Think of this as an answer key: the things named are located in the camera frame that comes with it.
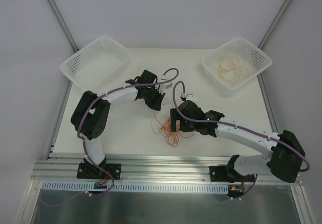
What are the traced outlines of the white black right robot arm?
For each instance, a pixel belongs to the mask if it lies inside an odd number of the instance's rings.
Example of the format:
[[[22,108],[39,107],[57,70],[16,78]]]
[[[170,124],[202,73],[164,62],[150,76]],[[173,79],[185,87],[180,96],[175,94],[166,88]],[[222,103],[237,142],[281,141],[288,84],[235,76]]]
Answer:
[[[201,135],[228,139],[258,152],[254,156],[233,155],[225,166],[214,170],[221,181],[250,181],[255,175],[272,174],[286,183],[294,183],[302,172],[305,152],[294,133],[259,131],[240,124],[224,114],[203,112],[194,102],[186,100],[170,110],[172,132],[198,132]]]

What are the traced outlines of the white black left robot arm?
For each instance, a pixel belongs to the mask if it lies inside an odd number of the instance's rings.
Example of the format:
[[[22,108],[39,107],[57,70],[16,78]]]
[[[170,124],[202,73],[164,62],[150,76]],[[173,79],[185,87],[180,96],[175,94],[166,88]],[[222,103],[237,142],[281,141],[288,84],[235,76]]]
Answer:
[[[120,179],[121,164],[107,162],[100,140],[104,132],[108,115],[113,107],[143,99],[152,110],[161,109],[165,96],[157,83],[157,76],[144,70],[135,79],[129,79],[119,88],[101,96],[86,91],[71,117],[71,124],[77,131],[77,136],[83,141],[84,160],[79,164],[76,177],[78,179]]]

